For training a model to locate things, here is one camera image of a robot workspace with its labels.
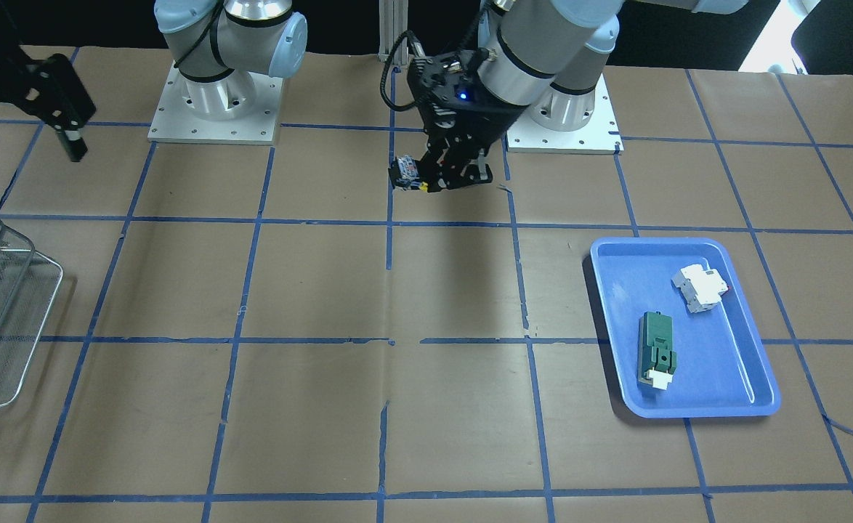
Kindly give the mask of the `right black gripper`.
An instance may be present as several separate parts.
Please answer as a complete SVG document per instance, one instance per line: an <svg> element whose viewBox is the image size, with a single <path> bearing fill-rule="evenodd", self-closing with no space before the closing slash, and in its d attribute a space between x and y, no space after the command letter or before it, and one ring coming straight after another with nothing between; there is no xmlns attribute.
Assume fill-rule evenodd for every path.
<svg viewBox="0 0 853 523"><path fill-rule="evenodd" d="M31 98L33 90L36 96ZM0 102L51 126L70 161L84 159L88 147L81 132L97 106L67 56L28 57L24 62L0 59Z"/></svg>

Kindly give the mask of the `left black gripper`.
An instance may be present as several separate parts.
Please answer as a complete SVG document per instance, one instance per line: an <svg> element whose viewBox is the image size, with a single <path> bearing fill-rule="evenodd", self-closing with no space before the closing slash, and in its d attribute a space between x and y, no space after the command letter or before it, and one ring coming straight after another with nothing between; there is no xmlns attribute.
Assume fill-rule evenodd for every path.
<svg viewBox="0 0 853 523"><path fill-rule="evenodd" d="M490 146L522 113L499 98L480 71L496 63L492 52L450 52L414 56L407 82L427 136L419 160L423 192L434 193L493 181ZM460 171L456 162L462 158Z"/></svg>

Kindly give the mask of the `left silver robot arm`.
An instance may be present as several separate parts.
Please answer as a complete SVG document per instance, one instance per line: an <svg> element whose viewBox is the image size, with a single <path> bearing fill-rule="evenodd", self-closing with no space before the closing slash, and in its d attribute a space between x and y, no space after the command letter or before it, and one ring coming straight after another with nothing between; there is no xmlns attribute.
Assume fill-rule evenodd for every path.
<svg viewBox="0 0 853 523"><path fill-rule="evenodd" d="M391 185L440 192L493 181L490 147L523 115L556 132L582 129L595 109L595 91L615 50L621 1L484 1L473 26L488 18L490 35L476 49L429 56L407 30L413 99L391 102L384 66L379 93L391 110L417 109L426 133L422 158L389 165Z"/></svg>

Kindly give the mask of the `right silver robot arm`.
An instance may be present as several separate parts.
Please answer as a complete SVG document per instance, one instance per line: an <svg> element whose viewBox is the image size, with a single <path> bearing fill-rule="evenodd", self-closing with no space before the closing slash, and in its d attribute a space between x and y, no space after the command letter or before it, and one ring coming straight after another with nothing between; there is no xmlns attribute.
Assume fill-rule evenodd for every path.
<svg viewBox="0 0 853 523"><path fill-rule="evenodd" d="M173 66L147 138L191 145L274 145L283 82L300 69L306 17L290 1L157 1ZM0 103L36 117L71 161L97 106L71 60L29 57L0 2Z"/></svg>

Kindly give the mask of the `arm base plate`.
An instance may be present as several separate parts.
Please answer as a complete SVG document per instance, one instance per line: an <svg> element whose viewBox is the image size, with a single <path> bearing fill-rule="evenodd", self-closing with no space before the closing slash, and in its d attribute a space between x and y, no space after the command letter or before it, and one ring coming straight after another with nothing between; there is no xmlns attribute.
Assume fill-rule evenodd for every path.
<svg viewBox="0 0 853 523"><path fill-rule="evenodd" d="M600 76L596 89L589 94L593 110L576 110L577 104L566 108L585 119L585 126L576 130L553 130L540 125L533 116L545 119L552 115L540 114L541 107L527 110L506 133L506 145L516 153L588 153L589 155L619 155L625 150L617 125L615 110L604 76Z"/></svg>
<svg viewBox="0 0 853 523"><path fill-rule="evenodd" d="M234 70L210 83L171 68L147 138L181 145L273 146L284 80Z"/></svg>

